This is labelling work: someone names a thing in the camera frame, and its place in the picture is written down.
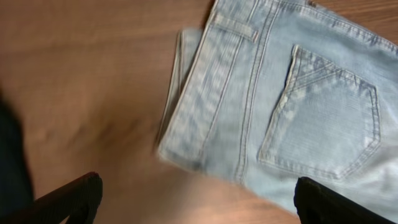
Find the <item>light blue denim shorts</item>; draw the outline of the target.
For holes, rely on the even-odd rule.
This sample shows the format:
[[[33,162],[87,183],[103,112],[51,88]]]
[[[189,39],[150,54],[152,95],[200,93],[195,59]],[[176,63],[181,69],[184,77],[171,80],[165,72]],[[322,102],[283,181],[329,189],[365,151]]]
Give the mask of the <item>light blue denim shorts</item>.
[[[159,156],[294,212],[309,177],[397,221],[397,46],[311,1],[217,0],[178,35]]]

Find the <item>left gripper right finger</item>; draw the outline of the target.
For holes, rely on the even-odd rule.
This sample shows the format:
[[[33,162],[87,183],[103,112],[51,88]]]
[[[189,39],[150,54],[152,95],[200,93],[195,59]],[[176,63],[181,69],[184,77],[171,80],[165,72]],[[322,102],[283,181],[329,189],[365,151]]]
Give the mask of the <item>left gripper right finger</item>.
[[[294,205],[301,224],[394,224],[308,177],[298,178]]]

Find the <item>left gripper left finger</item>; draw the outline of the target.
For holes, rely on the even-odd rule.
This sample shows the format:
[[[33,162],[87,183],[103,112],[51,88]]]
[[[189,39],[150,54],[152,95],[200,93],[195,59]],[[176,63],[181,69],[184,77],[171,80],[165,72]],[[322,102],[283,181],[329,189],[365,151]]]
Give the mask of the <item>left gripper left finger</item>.
[[[103,181],[89,172],[1,218],[1,224],[93,224],[103,196]]]

